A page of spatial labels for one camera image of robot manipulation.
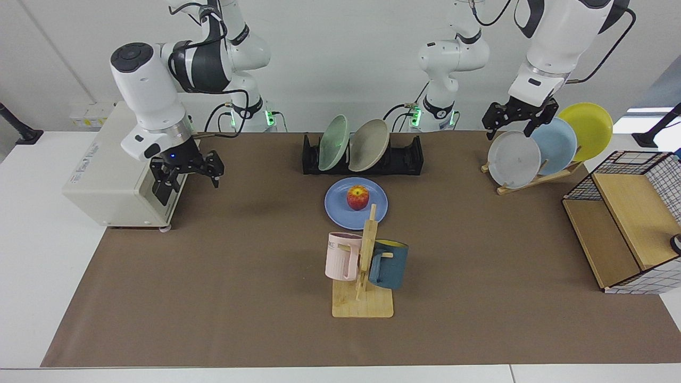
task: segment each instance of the black stand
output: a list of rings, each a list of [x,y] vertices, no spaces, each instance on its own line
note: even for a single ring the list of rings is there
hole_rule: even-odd
[[[303,174],[341,174],[341,175],[390,175],[403,174],[418,176],[424,165],[424,154],[421,148],[421,139],[414,137],[410,145],[403,148],[394,148],[390,143],[383,157],[371,168],[363,172],[353,172],[348,169],[349,151],[346,150],[343,158],[333,168],[322,172],[319,169],[319,143],[313,147],[307,134],[302,147],[302,173]]]
[[[19,119],[17,119],[2,103],[0,103],[0,115],[4,117],[19,134],[21,134],[21,138],[16,141],[17,145],[35,144],[38,141],[38,138],[44,133],[42,130],[31,129],[28,125],[19,121]]]
[[[651,130],[648,130],[646,133],[632,133],[631,136],[634,137],[634,140],[636,140],[636,143],[643,148],[655,148],[657,149],[657,145],[655,144],[655,136],[663,129],[665,129],[669,123],[674,121],[679,115],[681,114],[681,103],[679,103],[677,106],[674,106],[674,109],[672,109],[669,113],[667,113],[660,122],[655,124],[654,127],[652,127]]]

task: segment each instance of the apple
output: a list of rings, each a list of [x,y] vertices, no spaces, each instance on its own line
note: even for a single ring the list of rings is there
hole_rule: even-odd
[[[355,211],[369,204],[369,191],[362,185],[355,185],[347,191],[347,204]]]

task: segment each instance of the brown table mat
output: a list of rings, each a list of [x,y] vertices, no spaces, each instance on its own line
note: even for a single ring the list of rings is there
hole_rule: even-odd
[[[244,134],[202,143],[226,175],[190,177],[169,233],[106,231],[42,366],[681,362],[658,296],[598,289],[560,203],[585,171],[497,196],[483,132],[422,142],[420,177],[369,177],[379,238],[411,246],[393,318],[331,316],[323,198],[343,177],[302,175],[300,134]]]

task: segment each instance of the blue mug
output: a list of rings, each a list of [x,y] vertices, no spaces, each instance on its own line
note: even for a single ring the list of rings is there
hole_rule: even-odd
[[[374,245],[369,282],[389,289],[402,287],[409,246],[388,239],[377,239]]]

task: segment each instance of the yellow plate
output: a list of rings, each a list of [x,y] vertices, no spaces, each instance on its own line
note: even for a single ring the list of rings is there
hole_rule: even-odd
[[[601,154],[612,138],[612,118],[596,104],[582,102],[568,106],[558,117],[565,120],[577,135],[577,144],[582,147],[575,161],[581,162]]]

